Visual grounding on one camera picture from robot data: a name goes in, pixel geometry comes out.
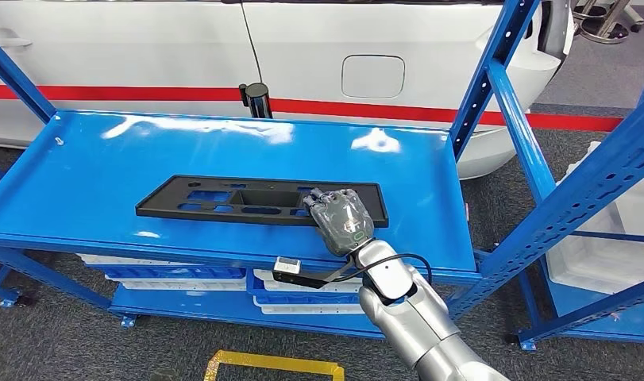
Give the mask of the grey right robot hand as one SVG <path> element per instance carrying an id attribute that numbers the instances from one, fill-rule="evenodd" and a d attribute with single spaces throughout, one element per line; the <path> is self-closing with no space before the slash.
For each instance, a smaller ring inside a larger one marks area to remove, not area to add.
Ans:
<path id="1" fill-rule="evenodd" d="M 327 249 L 346 256 L 374 238 L 374 223 L 353 189 L 321 191 L 313 188 L 303 198 Z"/>

